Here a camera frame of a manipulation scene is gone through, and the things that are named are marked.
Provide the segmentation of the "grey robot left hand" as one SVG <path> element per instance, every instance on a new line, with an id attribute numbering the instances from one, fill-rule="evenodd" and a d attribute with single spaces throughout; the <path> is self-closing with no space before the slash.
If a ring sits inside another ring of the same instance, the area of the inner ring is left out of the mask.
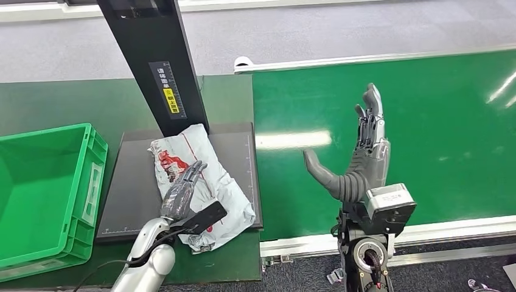
<path id="1" fill-rule="evenodd" d="M 207 164 L 203 161 L 195 161 L 180 174 L 162 200 L 161 217 L 170 221 L 180 221 L 187 218 L 195 185 L 206 167 Z"/>

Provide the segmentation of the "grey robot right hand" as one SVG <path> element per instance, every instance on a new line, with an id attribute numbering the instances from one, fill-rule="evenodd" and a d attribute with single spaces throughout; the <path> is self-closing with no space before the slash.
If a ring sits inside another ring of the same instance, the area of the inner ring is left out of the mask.
<path id="1" fill-rule="evenodd" d="M 370 83 L 362 98 L 366 107 L 355 105 L 358 115 L 357 142 L 342 175 L 323 166 L 312 149 L 302 151 L 309 174 L 334 199 L 343 203 L 357 203 L 369 189 L 383 187 L 388 174 L 391 144 L 385 137 L 381 95 L 377 87 Z"/>

